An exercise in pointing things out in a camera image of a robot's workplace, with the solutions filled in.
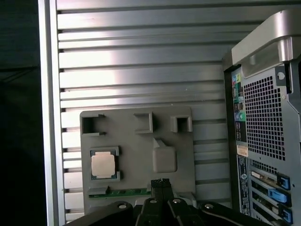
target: usb port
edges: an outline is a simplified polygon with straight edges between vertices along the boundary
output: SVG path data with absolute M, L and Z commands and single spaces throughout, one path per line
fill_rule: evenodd
M 238 104 L 238 109 L 239 110 L 243 110 L 244 109 L 244 104 L 243 103 L 239 103 Z
M 240 131 L 240 122 L 235 122 L 236 131 Z
M 234 112 L 238 112 L 239 109 L 238 109 L 238 104 L 234 104 Z
M 289 224 L 293 224 L 293 213 L 282 204 L 278 204 L 279 216 Z
M 285 190 L 290 190 L 291 189 L 290 178 L 286 175 L 277 173 L 277 185 L 279 187 L 284 188 Z
M 233 89 L 232 89 L 232 95 L 233 95 L 233 98 L 237 97 L 237 88 L 236 87 L 233 87 Z

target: silver frame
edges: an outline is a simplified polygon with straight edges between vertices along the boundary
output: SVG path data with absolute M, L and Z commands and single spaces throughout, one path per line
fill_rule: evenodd
M 56 0 L 39 0 L 43 139 L 48 225 L 65 224 Z
M 296 58 L 300 52 L 291 52 L 288 45 L 293 41 L 299 42 L 300 40 L 286 40 L 286 38 L 301 35 L 299 22 L 299 8 L 283 10 L 270 16 L 224 57 L 223 70 L 225 71 L 233 65 L 240 64 L 247 57 L 251 57 L 275 42 L 278 42 L 281 61 L 289 61 Z

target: dark background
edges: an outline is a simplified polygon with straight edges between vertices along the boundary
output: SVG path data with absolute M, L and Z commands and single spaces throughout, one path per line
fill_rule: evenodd
M 0 3 L 4 218 L 12 225 L 45 225 L 38 0 Z

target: empty square slot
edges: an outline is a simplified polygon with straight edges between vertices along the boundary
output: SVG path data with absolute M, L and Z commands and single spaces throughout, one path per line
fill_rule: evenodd
M 171 131 L 174 133 L 192 132 L 192 119 L 190 116 L 171 117 Z
M 188 132 L 189 131 L 188 118 L 177 118 L 177 124 L 178 124 L 179 132 Z
M 99 124 L 105 118 L 104 115 L 98 117 L 82 117 L 82 133 L 83 134 L 98 134 L 103 135 L 105 132 L 100 131 Z
M 152 133 L 153 117 L 152 113 L 135 113 L 135 133 Z

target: metal screw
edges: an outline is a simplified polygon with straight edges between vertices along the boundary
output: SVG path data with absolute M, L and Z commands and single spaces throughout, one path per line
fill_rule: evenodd
M 119 209 L 125 209 L 125 208 L 127 207 L 127 205 L 121 204 L 121 205 L 119 205 L 118 207 L 119 207 Z
M 279 80 L 283 80 L 285 78 L 285 74 L 283 72 L 279 72 L 277 74 L 277 76 L 278 76 Z
M 206 208 L 206 209 L 212 209 L 212 208 L 213 208 L 213 205 L 212 205 L 212 204 L 206 204 L 206 205 L 205 205 L 205 208 Z
M 173 202 L 174 202 L 174 203 L 180 203 L 181 200 L 179 200 L 179 199 L 174 199 Z

